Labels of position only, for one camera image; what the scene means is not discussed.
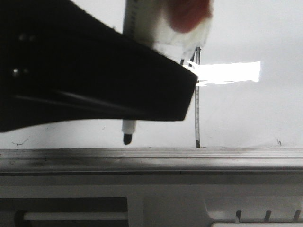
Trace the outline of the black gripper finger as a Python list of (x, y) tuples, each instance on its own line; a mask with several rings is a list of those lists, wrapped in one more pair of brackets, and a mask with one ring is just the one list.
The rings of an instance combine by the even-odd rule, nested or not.
[(0, 3), (0, 130), (184, 120), (197, 77), (70, 0)]

